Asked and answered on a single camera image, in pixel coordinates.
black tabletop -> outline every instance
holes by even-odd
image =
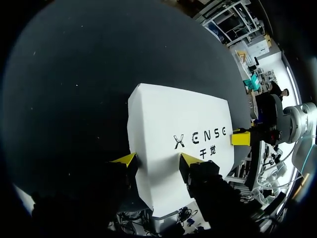
[[[226,99],[233,127],[250,127],[234,59],[193,19],[155,0],[56,1],[25,27],[4,74],[13,181],[71,192],[87,170],[128,154],[127,100],[141,82]],[[235,148],[235,162],[248,152]]]

white wall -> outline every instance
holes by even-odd
[[[284,65],[281,59],[281,52],[271,54],[265,58],[259,59],[258,61],[260,64],[259,67],[263,68],[264,72],[269,70],[274,71],[278,86],[281,88],[281,90],[285,88],[288,89],[289,96],[283,97],[283,108],[297,105],[294,88],[292,86],[291,79],[287,73],[286,66]],[[283,151],[281,159],[284,159],[291,152],[293,146],[294,144],[280,144],[279,148]],[[294,166],[292,164],[292,155],[290,155],[289,158],[285,161],[285,164],[287,167],[287,173],[282,178],[279,178],[278,181],[280,185],[286,184],[292,180],[294,172]]]

shelf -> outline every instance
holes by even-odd
[[[232,17],[234,15],[234,13],[230,13],[229,15],[220,15],[219,17],[215,18],[214,21],[217,25],[223,23],[225,20],[229,19],[230,17]]]

metal shelving rack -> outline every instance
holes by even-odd
[[[202,21],[201,23],[202,26],[205,27],[209,32],[213,32],[212,30],[209,29],[209,24],[212,23],[223,34],[223,36],[227,38],[226,41],[227,42],[229,41],[229,43],[227,44],[228,47],[241,41],[244,38],[247,38],[247,40],[250,42],[251,38],[249,36],[259,31],[260,28],[254,22],[244,2],[245,2],[244,0],[240,0],[238,2],[230,2],[231,5],[227,5],[227,4],[218,5],[215,9],[210,11],[205,16],[205,17],[208,17],[208,19],[205,19],[204,21]],[[241,21],[239,21],[238,25],[234,26],[232,29],[225,32],[219,25],[223,23],[224,21],[226,21],[227,19],[231,18],[232,16],[238,17]],[[238,36],[237,32],[242,29],[247,31],[247,33],[243,34],[242,36]],[[234,34],[236,34],[237,38],[235,39],[230,38],[228,36],[228,33],[230,31],[233,31]]]

white box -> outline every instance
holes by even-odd
[[[228,102],[205,94],[140,84],[128,101],[130,151],[141,162],[139,196],[166,216],[193,201],[179,171],[181,152],[212,160],[226,177],[234,163]]]

